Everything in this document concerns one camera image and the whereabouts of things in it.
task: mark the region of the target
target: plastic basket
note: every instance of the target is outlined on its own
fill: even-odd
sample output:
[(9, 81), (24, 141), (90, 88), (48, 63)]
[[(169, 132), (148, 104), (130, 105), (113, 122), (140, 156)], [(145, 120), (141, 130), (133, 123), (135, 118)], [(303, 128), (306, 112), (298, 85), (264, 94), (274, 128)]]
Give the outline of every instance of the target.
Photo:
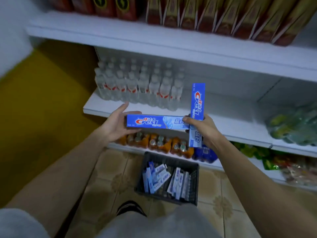
[[(172, 176), (163, 184), (163, 186), (154, 194), (145, 193), (144, 192), (144, 184), (143, 184), (143, 176), (142, 172), (146, 170), (149, 161), (152, 161), (156, 165), (166, 164), (170, 169), (170, 173), (173, 175), (174, 169), (179, 167), (182, 171), (188, 172), (191, 175), (190, 179), (190, 187), (189, 187), (189, 199), (186, 201), (183, 198), (176, 200), (173, 196), (171, 196), (168, 192), (166, 192)], [(135, 192), (141, 194), (143, 196), (151, 197), (158, 200), (164, 200), (167, 202), (171, 202), (174, 204), (187, 204), (192, 203), (197, 206), (198, 202), (198, 181), (199, 181), (199, 164), (189, 162), (186, 160), (181, 160), (177, 158), (172, 158), (165, 155), (154, 154), (151, 152), (145, 152), (142, 168), (140, 172), (140, 177), (138, 179), (138, 183), (134, 188)]]

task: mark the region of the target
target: yellow wall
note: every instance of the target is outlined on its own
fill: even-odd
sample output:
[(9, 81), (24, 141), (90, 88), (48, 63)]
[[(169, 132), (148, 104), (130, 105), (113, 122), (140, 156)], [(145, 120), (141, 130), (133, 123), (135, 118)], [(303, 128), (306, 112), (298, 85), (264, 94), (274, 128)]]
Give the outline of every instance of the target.
[(0, 80), (0, 207), (104, 118), (83, 114), (93, 47), (49, 40)]

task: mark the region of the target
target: hand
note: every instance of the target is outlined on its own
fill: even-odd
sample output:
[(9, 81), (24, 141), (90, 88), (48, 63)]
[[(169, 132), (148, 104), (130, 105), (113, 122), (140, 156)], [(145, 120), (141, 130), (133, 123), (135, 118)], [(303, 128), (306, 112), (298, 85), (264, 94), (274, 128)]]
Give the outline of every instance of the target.
[(218, 131), (214, 121), (207, 114), (204, 114), (204, 120), (199, 121), (190, 117), (184, 117), (185, 123), (194, 125), (203, 136), (204, 144), (216, 152), (219, 139), (224, 136)]
[(100, 132), (106, 137), (107, 142), (113, 142), (124, 135), (140, 132), (141, 129), (127, 128), (124, 124), (124, 117), (127, 114), (141, 114), (140, 111), (123, 111), (129, 106), (129, 102), (122, 104), (119, 108), (114, 110), (107, 120), (99, 127)]

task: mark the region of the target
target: blue toothpaste box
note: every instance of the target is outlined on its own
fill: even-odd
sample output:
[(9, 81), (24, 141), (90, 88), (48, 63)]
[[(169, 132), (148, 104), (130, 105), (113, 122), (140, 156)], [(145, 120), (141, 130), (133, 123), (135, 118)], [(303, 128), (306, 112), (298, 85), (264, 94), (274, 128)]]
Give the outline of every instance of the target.
[(160, 116), (128, 114), (126, 126), (131, 128), (167, 128), (189, 129), (189, 125), (183, 121), (183, 116)]
[[(205, 84), (193, 83), (192, 86), (192, 106), (191, 118), (196, 120), (204, 120), (204, 104), (205, 104)], [(189, 147), (201, 148), (202, 136), (195, 126), (189, 128)]]

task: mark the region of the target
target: forearm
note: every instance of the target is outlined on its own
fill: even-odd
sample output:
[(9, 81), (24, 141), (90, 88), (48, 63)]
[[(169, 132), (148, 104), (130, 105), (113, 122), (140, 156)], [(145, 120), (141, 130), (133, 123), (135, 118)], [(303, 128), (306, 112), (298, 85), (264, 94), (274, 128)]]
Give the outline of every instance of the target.
[(107, 141), (95, 130), (28, 183), (7, 204), (35, 217), (53, 237), (82, 193)]
[(265, 237), (313, 237), (314, 217), (256, 168), (227, 139), (216, 141), (216, 153), (259, 234)]

